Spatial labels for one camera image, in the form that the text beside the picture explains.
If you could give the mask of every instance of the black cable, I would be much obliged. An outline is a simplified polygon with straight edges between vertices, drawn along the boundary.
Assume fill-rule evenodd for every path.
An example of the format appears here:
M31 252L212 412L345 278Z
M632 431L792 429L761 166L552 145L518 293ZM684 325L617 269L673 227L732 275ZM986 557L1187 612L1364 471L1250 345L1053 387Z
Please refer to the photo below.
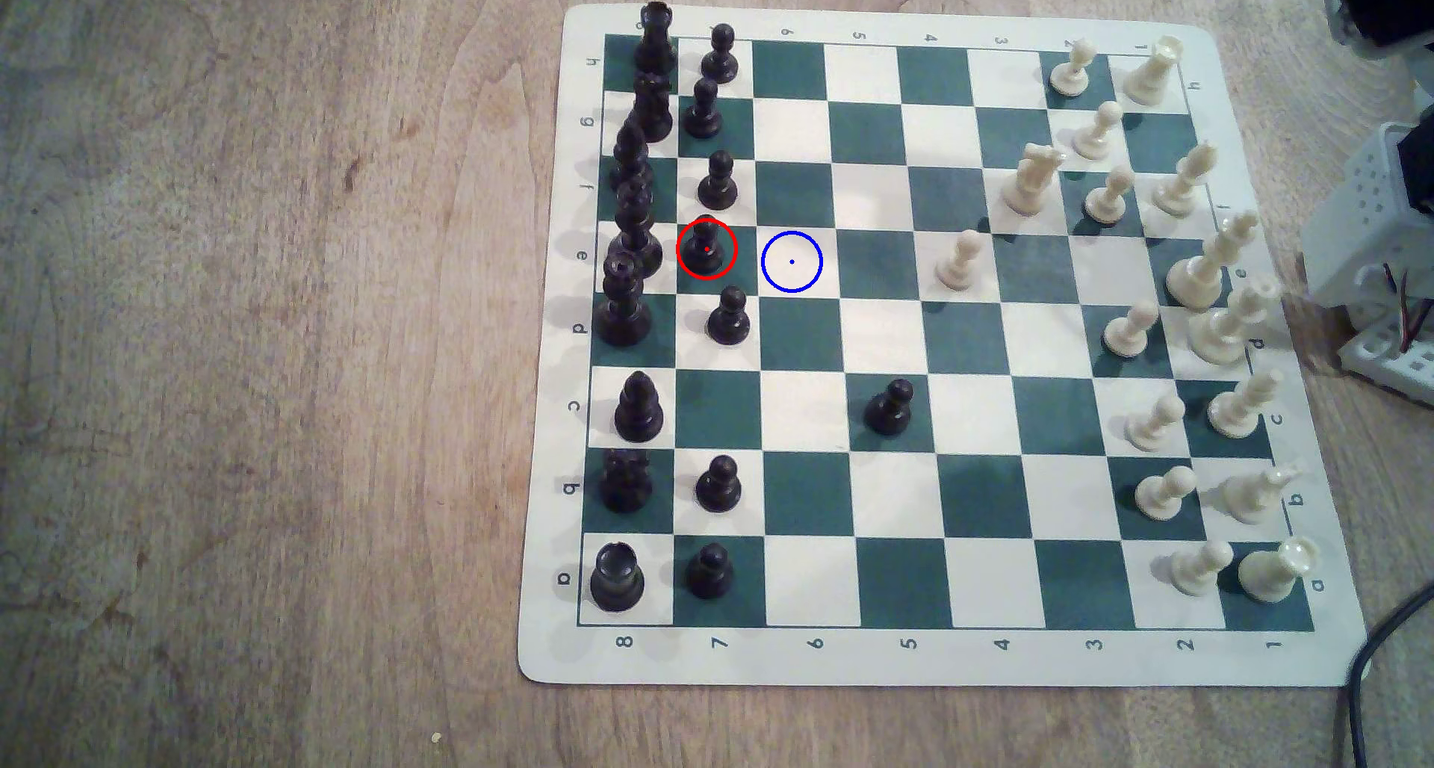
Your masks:
M1425 585L1424 589L1385 618L1354 658L1354 665L1349 668L1349 683L1345 685L1345 699L1349 704L1349 747L1354 749L1355 768L1365 768L1368 765L1364 755L1364 721L1359 712L1359 679L1364 678L1364 668L1369 663L1374 652L1394 633L1394 629L1404 625L1415 612L1427 606L1430 600L1434 600L1434 583Z

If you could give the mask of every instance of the wooden table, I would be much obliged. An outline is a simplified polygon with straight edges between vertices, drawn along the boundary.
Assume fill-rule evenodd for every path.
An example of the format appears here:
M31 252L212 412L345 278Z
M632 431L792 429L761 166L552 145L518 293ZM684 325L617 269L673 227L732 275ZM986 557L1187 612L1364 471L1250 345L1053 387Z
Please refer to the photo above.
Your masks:
M585 1L642 0L0 0L0 761L1347 759L1332 691L523 679L556 59ZM1291 284L1345 155L1412 109L1319 0L670 1L1203 26ZM1338 374L1339 324L1286 309L1374 622L1434 573L1434 413ZM1381 764L1434 759L1431 632L1375 663Z

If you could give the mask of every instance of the red circle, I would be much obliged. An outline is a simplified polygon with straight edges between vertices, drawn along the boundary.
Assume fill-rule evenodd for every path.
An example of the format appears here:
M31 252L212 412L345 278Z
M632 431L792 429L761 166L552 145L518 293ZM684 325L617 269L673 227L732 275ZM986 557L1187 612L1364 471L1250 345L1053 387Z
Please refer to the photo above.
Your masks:
M723 229L727 231L727 235L731 238L731 258L727 261L727 268L723 269L723 271L720 271L720 272L717 272L717 274L700 275L700 274L694 272L693 269L688 269L687 264L683 264L683 234L687 232L688 229L691 229L693 225L697 224L697 222L700 222L700 221L714 221L714 222L717 222ZM683 271L687 272L687 274L690 274L697 281L717 281L717 278L720 278L721 275L724 275L724 274L727 274L727 272L731 271L731 265L733 264L737 264L737 234L733 232L731 228L727 228L727 224L724 221L721 221L718 218L695 218L691 222L687 222L687 228L683 228L681 232L677 234L677 265L683 267Z

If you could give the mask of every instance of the blue circle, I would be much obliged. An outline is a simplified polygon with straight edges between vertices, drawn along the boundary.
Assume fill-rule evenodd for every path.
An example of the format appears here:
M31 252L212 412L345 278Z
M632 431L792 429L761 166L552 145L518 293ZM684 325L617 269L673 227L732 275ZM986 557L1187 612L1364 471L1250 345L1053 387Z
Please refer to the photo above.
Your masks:
M807 241L810 241L812 242L812 248L816 249L816 274L812 275L812 281L806 282L804 285L799 285L796 288L787 288L784 285L777 285L777 282L771 281L771 275L767 274L767 249L771 249L771 242L776 241L776 239L779 239L779 238L782 238L783 235L800 235L802 238L806 238ZM823 265L822 245L816 244L815 238L812 238L810 235L807 235L807 234L804 234L804 232L802 232L799 229L783 229L782 232L773 235L771 241L767 241L767 245L761 248L761 262L760 264L761 264L761 277L766 278L767 282L770 282L773 288L776 288L777 291L786 291L787 294L797 294L799 291L806 291L806 289L812 288L813 285L816 285L816 278L822 277L822 265Z

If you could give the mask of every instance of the vinyl chess mat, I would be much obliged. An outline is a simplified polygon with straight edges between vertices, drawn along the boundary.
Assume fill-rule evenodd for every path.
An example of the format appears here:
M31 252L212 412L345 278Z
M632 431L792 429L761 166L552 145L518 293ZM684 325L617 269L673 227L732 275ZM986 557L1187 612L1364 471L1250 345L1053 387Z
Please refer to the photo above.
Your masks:
M559 683L728 685L1250 685L1344 683L1364 639L1329 484L1281 311L1223 368L1193 355L1192 312L1166 292L1174 261L1200 252L1217 219L1255 206L1215 43L1187 26L939 14L674 6L673 113L691 100L710 29L739 37L737 79L720 87L721 132L674 126L650 148L652 234L664 264L645 285L652 332L617 348L591 334L612 224L607 186L632 106L640 4L581 6L564 27L519 665ZM1152 107L1120 93L1162 34L1184 43ZM1076 97L1047 86L1070 42L1100 50ZM1104 100L1124 117L1113 152L1088 160L1073 133ZM1174 218L1150 202L1199 140L1220 162L1206 202ZM999 196L1027 142L1067 153L1034 216ZM736 158L737 203L714 212L737 254L718 281L677 265L698 213L707 156ZM1136 172L1124 218L1103 228L1081 201L1117 163ZM952 291L934 267L954 232L989 234L981 281ZM1226 271L1273 274L1263 239ZM810 284L804 289L796 287ZM726 284L749 295L751 334L713 342L707 314ZM1103 350L1104 324L1160 304L1147 351ZM1216 304L1223 305L1225 297ZM1253 365L1286 375L1259 428L1229 440L1209 398ZM628 444L612 424L624 378L655 381L665 426ZM911 428L865 428L892 377L915 385ZM1121 428L1174 390L1186 401L1156 451ZM654 493L640 512L598 500L608 447L644 447ZM739 464L741 501L711 514L693 484L717 453ZM1248 526L1217 484L1301 463L1282 513ZM1136 484L1190 466L1197 491L1150 520ZM1299 533L1321 563L1291 597L1258 603L1239 559ZM1206 539L1236 562L1205 597L1170 585L1169 556ZM598 550L630 544L647 587L608 613L588 596ZM710 540L736 580L717 600L683 587Z

